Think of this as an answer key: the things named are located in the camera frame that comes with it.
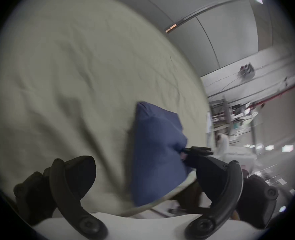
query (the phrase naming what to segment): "blue pillow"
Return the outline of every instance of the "blue pillow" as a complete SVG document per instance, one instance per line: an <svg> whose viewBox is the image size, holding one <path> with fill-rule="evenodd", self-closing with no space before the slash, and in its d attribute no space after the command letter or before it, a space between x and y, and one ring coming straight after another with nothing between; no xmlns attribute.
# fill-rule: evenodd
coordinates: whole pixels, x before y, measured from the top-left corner
<svg viewBox="0 0 295 240"><path fill-rule="evenodd" d="M142 206L175 189L191 168L180 158L187 139L176 113L139 102L135 127L131 191L134 204Z"/></svg>

